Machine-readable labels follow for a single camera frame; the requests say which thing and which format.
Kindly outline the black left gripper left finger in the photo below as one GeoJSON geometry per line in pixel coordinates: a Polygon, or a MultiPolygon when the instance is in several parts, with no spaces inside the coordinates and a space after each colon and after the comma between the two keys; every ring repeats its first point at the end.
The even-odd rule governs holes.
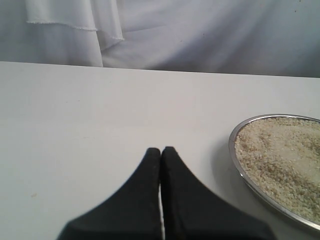
{"type": "Polygon", "coordinates": [[[69,221],[60,240],[160,240],[161,152],[148,148],[130,178],[107,200],[69,221]]]}

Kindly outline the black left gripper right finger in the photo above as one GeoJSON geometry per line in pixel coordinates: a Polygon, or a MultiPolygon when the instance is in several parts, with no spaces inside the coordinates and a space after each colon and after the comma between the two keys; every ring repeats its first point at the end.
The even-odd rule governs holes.
{"type": "Polygon", "coordinates": [[[161,154],[161,201],[167,240],[273,240],[263,221],[210,191],[174,147],[161,154]]]}

